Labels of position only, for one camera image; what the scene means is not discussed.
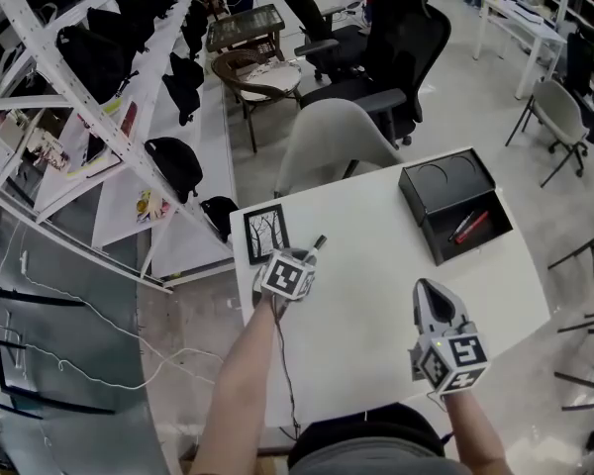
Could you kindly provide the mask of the black mesh office chair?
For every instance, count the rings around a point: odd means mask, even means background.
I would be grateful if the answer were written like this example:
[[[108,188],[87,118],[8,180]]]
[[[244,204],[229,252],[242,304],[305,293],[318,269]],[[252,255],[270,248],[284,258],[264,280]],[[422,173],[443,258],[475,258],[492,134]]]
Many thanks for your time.
[[[322,12],[314,0],[284,0],[302,27],[305,43],[295,49],[315,69],[315,78],[328,76],[333,83],[359,76],[367,35],[358,25],[333,29],[333,18],[344,8]]]

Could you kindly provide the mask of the white notebook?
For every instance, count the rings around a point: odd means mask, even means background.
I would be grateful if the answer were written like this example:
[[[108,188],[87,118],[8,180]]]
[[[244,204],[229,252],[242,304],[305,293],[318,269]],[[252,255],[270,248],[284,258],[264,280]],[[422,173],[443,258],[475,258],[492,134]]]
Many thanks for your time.
[[[120,157],[100,138],[85,133],[68,150],[70,158],[66,176],[73,180],[93,177],[121,162]]]

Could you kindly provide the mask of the white metal-legged table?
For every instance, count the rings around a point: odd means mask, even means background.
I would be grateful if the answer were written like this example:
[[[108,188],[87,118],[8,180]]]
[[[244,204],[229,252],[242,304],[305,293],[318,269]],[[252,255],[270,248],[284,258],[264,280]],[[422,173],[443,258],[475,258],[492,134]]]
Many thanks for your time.
[[[526,89],[530,86],[537,59],[543,48],[551,52],[551,61],[544,74],[545,79],[550,79],[555,72],[558,61],[567,40],[555,29],[549,27],[543,19],[528,18],[526,11],[516,2],[507,0],[482,0],[480,10],[480,23],[473,48],[472,58],[477,60],[484,45],[485,33],[488,24],[493,24],[503,31],[508,38],[518,41],[530,49],[526,67],[517,85],[514,97],[520,100]]]

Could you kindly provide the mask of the red pen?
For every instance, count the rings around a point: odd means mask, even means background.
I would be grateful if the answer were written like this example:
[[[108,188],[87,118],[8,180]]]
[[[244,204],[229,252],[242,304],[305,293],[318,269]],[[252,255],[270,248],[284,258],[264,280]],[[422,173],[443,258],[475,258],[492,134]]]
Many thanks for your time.
[[[484,211],[473,222],[464,228],[455,238],[456,244],[462,244],[488,217],[489,211]]]

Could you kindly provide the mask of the black and silver pen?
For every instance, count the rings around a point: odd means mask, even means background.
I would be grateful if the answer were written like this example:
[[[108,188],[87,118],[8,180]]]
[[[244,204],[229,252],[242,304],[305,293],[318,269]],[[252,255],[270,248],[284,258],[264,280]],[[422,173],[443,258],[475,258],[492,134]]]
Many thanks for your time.
[[[452,232],[452,234],[449,236],[449,238],[447,239],[447,241],[451,242],[451,241],[455,240],[459,236],[459,234],[464,230],[464,228],[466,227],[467,223],[473,217],[474,214],[475,214],[475,210],[473,210],[471,213],[469,213],[468,215],[466,215],[461,220],[461,222],[458,224],[458,226],[455,228],[455,230]]]

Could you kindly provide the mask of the yellow magazine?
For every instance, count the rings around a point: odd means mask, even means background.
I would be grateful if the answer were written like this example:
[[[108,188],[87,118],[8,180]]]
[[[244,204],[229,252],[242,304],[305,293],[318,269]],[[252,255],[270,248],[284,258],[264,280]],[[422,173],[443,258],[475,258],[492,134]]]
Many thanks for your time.
[[[170,204],[158,193],[150,189],[143,190],[136,203],[136,214],[138,223],[147,223],[165,217],[169,211]]]

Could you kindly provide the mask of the white metal shelving unit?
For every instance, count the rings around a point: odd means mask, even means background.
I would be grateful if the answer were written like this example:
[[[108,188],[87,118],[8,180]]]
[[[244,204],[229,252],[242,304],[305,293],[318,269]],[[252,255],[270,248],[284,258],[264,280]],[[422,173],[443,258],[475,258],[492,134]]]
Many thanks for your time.
[[[151,288],[231,270],[233,197],[198,0],[0,0],[0,208]]]

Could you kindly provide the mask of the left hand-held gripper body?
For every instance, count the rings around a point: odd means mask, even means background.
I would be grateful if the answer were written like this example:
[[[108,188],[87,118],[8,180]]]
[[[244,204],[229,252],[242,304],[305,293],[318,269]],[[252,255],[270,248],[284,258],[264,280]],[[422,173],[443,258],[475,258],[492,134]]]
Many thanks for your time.
[[[309,294],[315,274],[313,264],[277,249],[262,275],[260,288],[288,301],[299,301]]]

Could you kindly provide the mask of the person's own torso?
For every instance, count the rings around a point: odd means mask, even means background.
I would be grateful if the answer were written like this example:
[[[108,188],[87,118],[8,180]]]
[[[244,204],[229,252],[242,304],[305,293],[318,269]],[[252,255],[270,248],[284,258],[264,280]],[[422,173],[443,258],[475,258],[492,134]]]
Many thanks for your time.
[[[399,403],[312,423],[293,445],[288,475],[473,475],[443,439]]]

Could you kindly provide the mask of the row of black bags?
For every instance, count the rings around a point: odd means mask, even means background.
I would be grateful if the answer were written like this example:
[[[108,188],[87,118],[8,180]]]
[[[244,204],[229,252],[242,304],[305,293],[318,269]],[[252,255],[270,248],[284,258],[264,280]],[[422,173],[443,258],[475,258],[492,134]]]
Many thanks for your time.
[[[68,67],[104,105],[121,102],[116,153],[125,169],[105,180],[93,244],[106,246],[172,216],[205,225],[220,242],[228,235],[198,199],[203,66],[195,59],[207,29],[200,0],[114,0],[117,12],[90,8],[87,25],[62,28],[56,45]],[[170,208],[138,223],[136,203],[150,189]]]

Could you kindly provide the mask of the grey shell chair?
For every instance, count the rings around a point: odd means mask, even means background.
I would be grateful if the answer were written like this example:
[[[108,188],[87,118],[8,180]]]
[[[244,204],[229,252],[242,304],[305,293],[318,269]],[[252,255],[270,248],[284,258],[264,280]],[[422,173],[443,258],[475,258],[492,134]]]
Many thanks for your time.
[[[402,157],[357,104],[325,99],[297,115],[273,189],[276,198],[351,177],[360,163],[386,168]]]

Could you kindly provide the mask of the black picture frame tree drawing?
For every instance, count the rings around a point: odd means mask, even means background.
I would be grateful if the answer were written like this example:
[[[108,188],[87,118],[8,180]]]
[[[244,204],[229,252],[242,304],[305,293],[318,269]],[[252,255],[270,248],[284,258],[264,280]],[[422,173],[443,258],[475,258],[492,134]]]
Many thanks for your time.
[[[290,246],[280,204],[244,214],[247,254],[250,265],[265,262],[276,249]]]

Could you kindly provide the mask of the dark wicker side table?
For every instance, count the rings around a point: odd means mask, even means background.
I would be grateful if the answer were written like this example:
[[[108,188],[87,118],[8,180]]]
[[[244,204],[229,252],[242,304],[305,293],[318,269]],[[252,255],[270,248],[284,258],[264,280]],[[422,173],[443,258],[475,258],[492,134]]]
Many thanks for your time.
[[[280,32],[285,22],[273,4],[253,8],[209,24],[206,50],[252,49],[266,58],[284,59]]]

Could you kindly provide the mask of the person's right forearm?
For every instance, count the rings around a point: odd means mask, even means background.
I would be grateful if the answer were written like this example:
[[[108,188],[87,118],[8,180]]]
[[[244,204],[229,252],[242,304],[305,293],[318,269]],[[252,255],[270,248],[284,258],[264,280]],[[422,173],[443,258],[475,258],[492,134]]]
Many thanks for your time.
[[[459,460],[473,475],[514,475],[499,434],[470,391],[445,396]]]

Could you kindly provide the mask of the black box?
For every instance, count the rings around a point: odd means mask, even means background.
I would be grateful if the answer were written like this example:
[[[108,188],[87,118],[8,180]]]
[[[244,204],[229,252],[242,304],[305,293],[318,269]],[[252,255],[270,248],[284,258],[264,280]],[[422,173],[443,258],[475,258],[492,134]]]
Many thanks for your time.
[[[435,264],[477,249],[513,229],[498,197],[496,182],[473,148],[405,165],[399,189],[425,236]],[[461,220],[484,211],[487,219],[462,243],[447,239]]]

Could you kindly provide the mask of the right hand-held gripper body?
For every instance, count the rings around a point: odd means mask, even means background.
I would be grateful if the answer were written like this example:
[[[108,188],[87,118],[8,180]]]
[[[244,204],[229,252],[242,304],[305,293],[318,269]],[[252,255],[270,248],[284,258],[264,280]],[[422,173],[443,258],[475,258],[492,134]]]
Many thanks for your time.
[[[490,365],[474,322],[420,334],[410,359],[413,378],[425,379],[437,395],[471,389]]]

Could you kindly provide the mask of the person's left forearm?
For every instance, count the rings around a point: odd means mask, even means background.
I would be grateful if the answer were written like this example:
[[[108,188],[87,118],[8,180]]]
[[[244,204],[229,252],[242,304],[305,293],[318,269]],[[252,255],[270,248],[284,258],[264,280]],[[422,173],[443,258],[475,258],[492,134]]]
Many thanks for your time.
[[[264,295],[222,364],[188,475],[253,473],[264,429],[274,332],[274,297]]]

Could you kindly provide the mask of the black high-back office chair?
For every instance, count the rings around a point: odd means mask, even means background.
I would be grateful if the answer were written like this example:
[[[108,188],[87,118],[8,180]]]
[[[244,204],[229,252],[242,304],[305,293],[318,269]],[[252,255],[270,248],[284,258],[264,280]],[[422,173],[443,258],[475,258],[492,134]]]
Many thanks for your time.
[[[372,0],[364,72],[307,93],[300,106],[333,98],[352,101],[393,146],[409,145],[411,133],[423,122],[420,88],[450,32],[448,17],[428,0]]]

